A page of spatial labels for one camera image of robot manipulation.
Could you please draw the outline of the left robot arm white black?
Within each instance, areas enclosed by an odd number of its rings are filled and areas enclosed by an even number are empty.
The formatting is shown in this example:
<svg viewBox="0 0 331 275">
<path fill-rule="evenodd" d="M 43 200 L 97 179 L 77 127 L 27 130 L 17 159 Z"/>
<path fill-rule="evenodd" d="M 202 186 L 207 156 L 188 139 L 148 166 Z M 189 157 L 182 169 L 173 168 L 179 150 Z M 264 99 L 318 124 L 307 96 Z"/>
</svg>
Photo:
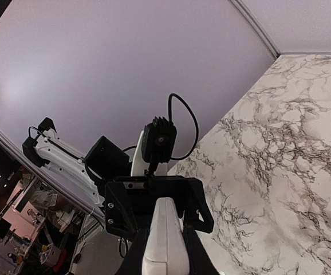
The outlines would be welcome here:
<svg viewBox="0 0 331 275">
<path fill-rule="evenodd" d="M 24 141 L 23 154 L 35 166 L 78 185 L 104 213 L 108 233 L 133 240 L 140 229 L 150 227 L 156 201 L 164 197 L 174 201 L 185 225 L 212 232 L 214 219 L 202 182 L 167 175 L 177 133 L 172 121 L 156 117 L 146 125 L 133 157 L 106 137 L 81 156 L 61 141 L 50 118 L 36 132 Z"/>
</svg>

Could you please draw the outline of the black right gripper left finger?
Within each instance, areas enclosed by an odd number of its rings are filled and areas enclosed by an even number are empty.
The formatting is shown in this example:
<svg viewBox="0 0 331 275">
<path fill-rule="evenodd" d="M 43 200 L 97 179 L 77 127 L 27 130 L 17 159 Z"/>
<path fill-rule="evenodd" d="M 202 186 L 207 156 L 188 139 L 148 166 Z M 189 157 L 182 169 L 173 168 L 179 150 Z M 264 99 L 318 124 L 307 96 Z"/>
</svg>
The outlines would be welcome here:
<svg viewBox="0 0 331 275">
<path fill-rule="evenodd" d="M 140 229 L 116 275 L 142 275 L 142 264 L 149 237 L 149 229 Z"/>
</svg>

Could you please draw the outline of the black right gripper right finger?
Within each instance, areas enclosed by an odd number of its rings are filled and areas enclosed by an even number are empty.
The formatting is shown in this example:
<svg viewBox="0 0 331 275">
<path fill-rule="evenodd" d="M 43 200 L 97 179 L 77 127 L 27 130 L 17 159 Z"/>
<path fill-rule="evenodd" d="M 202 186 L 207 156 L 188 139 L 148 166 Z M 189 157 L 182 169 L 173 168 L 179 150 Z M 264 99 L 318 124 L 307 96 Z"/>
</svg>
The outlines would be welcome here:
<svg viewBox="0 0 331 275">
<path fill-rule="evenodd" d="M 218 275 L 219 272 L 211 262 L 200 238 L 192 226 L 183 228 L 183 239 L 186 246 L 190 274 L 193 275 Z"/>
</svg>

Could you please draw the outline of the white remote control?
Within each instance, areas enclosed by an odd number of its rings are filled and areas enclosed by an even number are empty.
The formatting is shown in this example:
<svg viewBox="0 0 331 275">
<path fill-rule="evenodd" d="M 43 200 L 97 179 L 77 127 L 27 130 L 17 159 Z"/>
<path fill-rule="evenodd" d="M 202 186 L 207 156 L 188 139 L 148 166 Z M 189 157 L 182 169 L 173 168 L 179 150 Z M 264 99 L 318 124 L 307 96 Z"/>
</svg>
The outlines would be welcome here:
<svg viewBox="0 0 331 275">
<path fill-rule="evenodd" d="M 148 275 L 190 273 L 189 257 L 172 198 L 159 198 L 156 201 L 141 273 Z"/>
</svg>

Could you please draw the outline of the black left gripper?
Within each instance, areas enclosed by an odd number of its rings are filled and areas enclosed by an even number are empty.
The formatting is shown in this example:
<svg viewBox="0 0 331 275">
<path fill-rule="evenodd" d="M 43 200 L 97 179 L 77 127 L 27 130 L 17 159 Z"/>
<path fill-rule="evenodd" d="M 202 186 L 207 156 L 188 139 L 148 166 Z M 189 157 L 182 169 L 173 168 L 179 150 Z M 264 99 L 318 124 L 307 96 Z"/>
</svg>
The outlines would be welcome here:
<svg viewBox="0 0 331 275">
<path fill-rule="evenodd" d="M 195 230 L 211 233 L 214 219 L 203 183 L 183 176 L 129 176 L 105 187 L 105 228 L 121 238 L 135 238 L 138 226 L 151 222 L 156 201 L 172 198 L 179 218 Z"/>
</svg>

